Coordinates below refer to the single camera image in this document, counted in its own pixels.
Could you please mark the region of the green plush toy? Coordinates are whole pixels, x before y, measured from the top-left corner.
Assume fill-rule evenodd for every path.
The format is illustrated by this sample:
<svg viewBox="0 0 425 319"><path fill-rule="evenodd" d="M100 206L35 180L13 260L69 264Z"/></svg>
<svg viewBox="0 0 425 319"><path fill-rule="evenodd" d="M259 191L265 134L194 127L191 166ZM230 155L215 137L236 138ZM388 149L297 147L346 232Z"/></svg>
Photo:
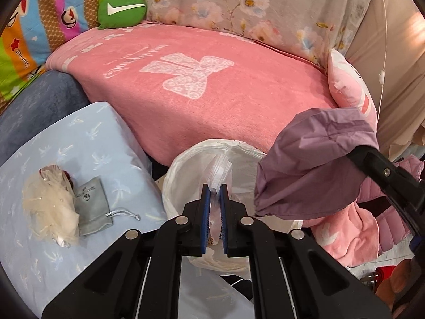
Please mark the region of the green plush toy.
<svg viewBox="0 0 425 319"><path fill-rule="evenodd" d="M145 0L102 0L98 8L100 29L132 27L146 16Z"/></svg>

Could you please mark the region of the colourful monkey cartoon pillow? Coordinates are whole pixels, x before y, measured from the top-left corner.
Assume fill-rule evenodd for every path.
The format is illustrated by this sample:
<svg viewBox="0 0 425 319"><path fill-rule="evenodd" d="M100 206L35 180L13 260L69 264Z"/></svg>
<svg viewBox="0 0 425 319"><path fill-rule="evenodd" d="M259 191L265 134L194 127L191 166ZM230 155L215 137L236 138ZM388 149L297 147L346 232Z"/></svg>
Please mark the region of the colourful monkey cartoon pillow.
<svg viewBox="0 0 425 319"><path fill-rule="evenodd" d="M99 25L101 0L21 0L1 34L1 111L45 72L48 56Z"/></svg>

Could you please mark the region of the floral grey bedsheet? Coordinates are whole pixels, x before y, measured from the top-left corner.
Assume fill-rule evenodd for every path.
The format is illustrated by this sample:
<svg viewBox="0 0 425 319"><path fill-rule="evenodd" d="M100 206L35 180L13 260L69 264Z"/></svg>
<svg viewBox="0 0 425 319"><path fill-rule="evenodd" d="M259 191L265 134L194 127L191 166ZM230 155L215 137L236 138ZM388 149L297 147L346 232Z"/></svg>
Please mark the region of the floral grey bedsheet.
<svg viewBox="0 0 425 319"><path fill-rule="evenodd" d="M371 0L146 0L147 19L231 33L326 67L346 53Z"/></svg>

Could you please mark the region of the cream tulle veil with pearls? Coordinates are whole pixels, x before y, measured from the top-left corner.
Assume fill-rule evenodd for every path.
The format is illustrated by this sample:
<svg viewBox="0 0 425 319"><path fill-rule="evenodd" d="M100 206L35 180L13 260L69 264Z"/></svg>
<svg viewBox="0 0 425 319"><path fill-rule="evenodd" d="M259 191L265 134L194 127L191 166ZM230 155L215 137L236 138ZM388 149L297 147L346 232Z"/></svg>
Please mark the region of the cream tulle veil with pearls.
<svg viewBox="0 0 425 319"><path fill-rule="evenodd" d="M79 214L66 171L52 164L31 175L22 190L23 210L35 237L68 248L79 242Z"/></svg>

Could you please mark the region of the purple drawstring bag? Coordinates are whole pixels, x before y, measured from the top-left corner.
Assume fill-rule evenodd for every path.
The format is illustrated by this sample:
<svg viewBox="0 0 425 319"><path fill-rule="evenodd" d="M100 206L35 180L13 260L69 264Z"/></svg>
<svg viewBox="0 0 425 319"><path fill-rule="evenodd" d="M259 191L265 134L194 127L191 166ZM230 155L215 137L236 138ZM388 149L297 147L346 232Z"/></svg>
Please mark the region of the purple drawstring bag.
<svg viewBox="0 0 425 319"><path fill-rule="evenodd" d="M355 107L297 114L258 164L256 214L311 220L344 209L366 178L348 158L362 145L378 147L375 131Z"/></svg>

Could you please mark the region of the pink blanket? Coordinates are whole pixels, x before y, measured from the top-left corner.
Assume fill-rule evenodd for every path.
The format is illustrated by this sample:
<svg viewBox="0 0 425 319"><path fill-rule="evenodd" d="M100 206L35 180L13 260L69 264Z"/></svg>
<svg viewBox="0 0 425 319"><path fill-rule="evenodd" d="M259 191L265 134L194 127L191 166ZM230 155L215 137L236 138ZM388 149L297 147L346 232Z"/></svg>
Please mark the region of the pink blanket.
<svg viewBox="0 0 425 319"><path fill-rule="evenodd" d="M170 168L163 189L166 212L177 211L178 174L191 153L229 148L233 190L275 230L303 224L344 266L358 266L380 251L376 219L357 202L359 175L347 169L319 179L312 174L303 201L267 204L255 199L256 175L271 168L260 159L284 146L317 164L336 151L375 142L373 108L335 102L326 75L313 64L245 38L183 26L140 24L88 30L56 49L50 70L73 76L92 102L108 102L141 147Z"/></svg>

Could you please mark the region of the light blue palm-print pillow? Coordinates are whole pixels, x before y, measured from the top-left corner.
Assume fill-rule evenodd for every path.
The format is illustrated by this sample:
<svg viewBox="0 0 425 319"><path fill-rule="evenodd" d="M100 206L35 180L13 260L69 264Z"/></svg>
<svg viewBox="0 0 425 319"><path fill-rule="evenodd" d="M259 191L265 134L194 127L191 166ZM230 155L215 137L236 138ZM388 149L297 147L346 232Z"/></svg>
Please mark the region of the light blue palm-print pillow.
<svg viewBox="0 0 425 319"><path fill-rule="evenodd" d="M232 163L231 196L254 209L256 168L260 150L235 140L206 140L174 171L181 194L161 194L152 164L130 128L105 102L97 102L63 118L25 143L1 166L1 265L24 303L36 316L89 264L129 229L146 233L181 214L196 200L207 165L218 153ZM80 187L99 178L110 209L127 209L109 228L61 247L39 239L23 210L26 181L44 166L56 164Z"/></svg>

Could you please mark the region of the grey drawstring pouch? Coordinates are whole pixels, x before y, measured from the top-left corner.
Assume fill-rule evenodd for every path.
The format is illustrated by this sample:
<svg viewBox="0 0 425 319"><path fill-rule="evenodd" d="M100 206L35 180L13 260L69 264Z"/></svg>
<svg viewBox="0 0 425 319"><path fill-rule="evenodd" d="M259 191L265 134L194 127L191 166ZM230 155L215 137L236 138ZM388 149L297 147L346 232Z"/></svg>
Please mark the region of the grey drawstring pouch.
<svg viewBox="0 0 425 319"><path fill-rule="evenodd" d="M74 191L76 212L79 214L79 234L88 236L112 227L116 216L141 220L139 214L128 209L109 209L109 203L99 177L86 182Z"/></svg>

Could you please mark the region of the pink printed small pillow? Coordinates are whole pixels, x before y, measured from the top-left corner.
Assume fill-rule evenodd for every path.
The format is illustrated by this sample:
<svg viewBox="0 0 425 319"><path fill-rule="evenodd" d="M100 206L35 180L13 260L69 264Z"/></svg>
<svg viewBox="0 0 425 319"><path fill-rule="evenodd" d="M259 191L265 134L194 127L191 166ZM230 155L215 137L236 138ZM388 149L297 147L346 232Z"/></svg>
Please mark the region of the pink printed small pillow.
<svg viewBox="0 0 425 319"><path fill-rule="evenodd" d="M339 107L356 107L377 132L377 111L366 83L359 72L339 51L328 57L328 83L332 98Z"/></svg>

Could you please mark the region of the blue-grey plush pillow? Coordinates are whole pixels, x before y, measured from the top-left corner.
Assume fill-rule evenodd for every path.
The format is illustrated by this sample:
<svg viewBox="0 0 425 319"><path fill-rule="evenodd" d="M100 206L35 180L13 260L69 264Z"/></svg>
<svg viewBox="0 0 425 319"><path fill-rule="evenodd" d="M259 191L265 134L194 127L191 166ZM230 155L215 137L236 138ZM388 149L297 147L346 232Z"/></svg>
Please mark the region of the blue-grey plush pillow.
<svg viewBox="0 0 425 319"><path fill-rule="evenodd" d="M89 99L73 76L42 74L1 114L1 163L45 128L87 105Z"/></svg>

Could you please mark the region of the white plastic trash bag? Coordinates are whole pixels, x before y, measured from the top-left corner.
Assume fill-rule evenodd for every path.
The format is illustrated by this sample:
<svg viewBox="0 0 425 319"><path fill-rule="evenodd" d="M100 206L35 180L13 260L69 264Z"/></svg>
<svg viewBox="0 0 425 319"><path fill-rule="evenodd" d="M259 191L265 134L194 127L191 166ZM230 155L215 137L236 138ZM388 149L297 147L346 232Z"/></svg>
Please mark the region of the white plastic trash bag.
<svg viewBox="0 0 425 319"><path fill-rule="evenodd" d="M162 199L167 217L181 215L186 203L199 199L204 184L208 185L213 199L218 198L220 186L225 184L230 199L244 204L248 215L254 217L256 172L264 157L262 151L236 140L211 139L192 146L174 159L165 176ZM250 279L249 259L228 258L223 252L217 202L212 202L210 228L212 233L206 253L201 257L190 257L189 262L219 275Z"/></svg>

